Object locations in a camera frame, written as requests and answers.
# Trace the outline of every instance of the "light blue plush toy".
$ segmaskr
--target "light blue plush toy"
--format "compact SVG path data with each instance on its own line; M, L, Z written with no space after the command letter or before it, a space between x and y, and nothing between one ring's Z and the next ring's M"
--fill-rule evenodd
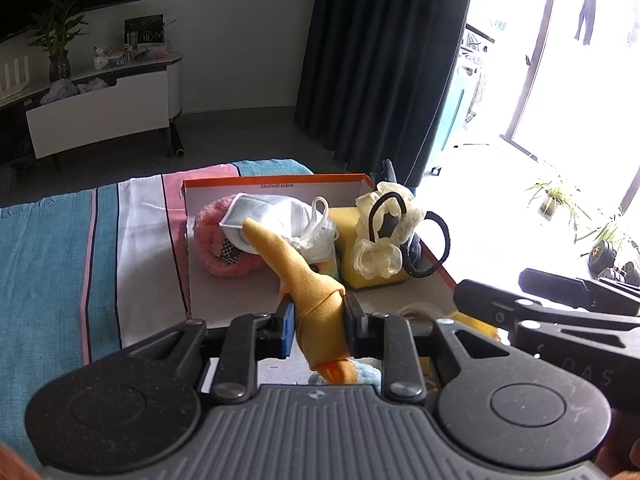
M353 362L358 373L358 384L373 384L376 391L380 393L380 387L382 386L382 373L380 370L371 364L360 362L353 358L349 358L349 361ZM328 384L318 372L311 374L308 383L322 386Z

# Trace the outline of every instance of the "white face mask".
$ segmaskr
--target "white face mask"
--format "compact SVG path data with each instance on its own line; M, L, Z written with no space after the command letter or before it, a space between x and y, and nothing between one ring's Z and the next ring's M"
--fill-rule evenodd
M324 205L320 218L316 209L318 202ZM252 218L282 236L308 264L314 264L329 259L332 253L335 225L328 215L329 206L322 197L315 198L310 206L290 196L238 193L220 227L235 247L245 253L258 254L242 235L244 220Z

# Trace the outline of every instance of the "pink fluffy slipper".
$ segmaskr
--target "pink fluffy slipper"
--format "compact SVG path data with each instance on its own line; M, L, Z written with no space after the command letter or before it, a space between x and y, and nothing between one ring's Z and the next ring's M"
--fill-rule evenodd
M267 266L258 254L245 253L236 248L226 239L220 227L220 221L234 197L225 196L204 207L193 225L193 236L198 243L203 265L211 274L225 278L238 278Z

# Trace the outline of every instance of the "dark curtain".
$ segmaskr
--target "dark curtain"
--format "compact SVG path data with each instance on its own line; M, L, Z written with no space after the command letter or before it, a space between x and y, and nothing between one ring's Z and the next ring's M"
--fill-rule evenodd
M316 0L296 123L349 171L420 183L469 0Z

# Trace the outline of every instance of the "bed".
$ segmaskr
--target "bed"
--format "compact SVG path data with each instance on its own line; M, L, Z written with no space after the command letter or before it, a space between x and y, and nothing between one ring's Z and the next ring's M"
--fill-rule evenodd
M23 416L38 388L187 317L185 178L309 173L241 161L0 209L0 441L37 465Z

